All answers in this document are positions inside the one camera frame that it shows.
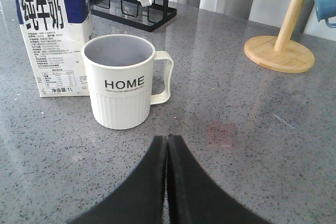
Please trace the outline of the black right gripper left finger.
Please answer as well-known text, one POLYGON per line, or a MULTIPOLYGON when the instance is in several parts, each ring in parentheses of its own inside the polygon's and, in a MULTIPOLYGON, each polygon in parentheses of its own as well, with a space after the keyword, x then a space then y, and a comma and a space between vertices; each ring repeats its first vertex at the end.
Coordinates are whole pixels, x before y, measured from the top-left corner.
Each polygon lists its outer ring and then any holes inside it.
POLYGON ((167 139, 155 136, 133 172, 102 202, 70 223, 161 223, 167 139))

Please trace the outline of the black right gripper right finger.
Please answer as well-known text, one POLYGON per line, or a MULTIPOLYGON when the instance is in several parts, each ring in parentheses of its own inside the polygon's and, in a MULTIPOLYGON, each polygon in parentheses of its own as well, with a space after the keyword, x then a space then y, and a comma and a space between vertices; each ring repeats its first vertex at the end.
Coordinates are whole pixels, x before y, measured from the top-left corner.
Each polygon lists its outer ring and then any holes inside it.
POLYGON ((168 136, 167 197, 171 223, 267 223, 223 191, 179 135, 168 136))

